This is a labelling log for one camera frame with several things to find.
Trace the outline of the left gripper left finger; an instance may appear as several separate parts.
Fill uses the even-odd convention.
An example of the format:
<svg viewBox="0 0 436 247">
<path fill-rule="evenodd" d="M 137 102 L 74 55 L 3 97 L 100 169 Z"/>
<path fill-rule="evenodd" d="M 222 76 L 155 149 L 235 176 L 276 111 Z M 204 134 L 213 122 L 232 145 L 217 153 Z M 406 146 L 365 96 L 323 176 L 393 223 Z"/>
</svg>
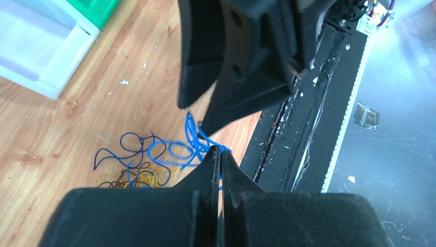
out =
<svg viewBox="0 0 436 247">
<path fill-rule="evenodd" d="M 50 217 L 39 246 L 215 246 L 221 153 L 169 188 L 77 188 Z"/>
</svg>

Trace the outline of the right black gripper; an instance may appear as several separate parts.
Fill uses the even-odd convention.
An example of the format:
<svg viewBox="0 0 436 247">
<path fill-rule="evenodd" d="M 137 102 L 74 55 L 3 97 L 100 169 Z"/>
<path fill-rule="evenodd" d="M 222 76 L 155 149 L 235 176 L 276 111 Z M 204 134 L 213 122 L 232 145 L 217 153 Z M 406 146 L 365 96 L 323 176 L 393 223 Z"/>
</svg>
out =
<svg viewBox="0 0 436 247">
<path fill-rule="evenodd" d="M 334 4 L 178 1 L 181 70 L 177 106 L 188 108 L 216 83 L 201 123 L 205 135 L 211 136 L 289 97 L 290 73 L 302 77 L 310 69 L 322 23 Z"/>
</svg>

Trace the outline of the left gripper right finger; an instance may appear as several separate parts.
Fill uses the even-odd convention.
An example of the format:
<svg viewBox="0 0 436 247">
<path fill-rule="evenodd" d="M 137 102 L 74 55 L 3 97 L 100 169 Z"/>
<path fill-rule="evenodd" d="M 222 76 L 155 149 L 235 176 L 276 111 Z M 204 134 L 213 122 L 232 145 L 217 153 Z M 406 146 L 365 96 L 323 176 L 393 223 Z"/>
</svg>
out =
<svg viewBox="0 0 436 247">
<path fill-rule="evenodd" d="M 221 155 L 225 246 L 388 246 L 371 204 L 347 193 L 263 190 Z"/>
</svg>

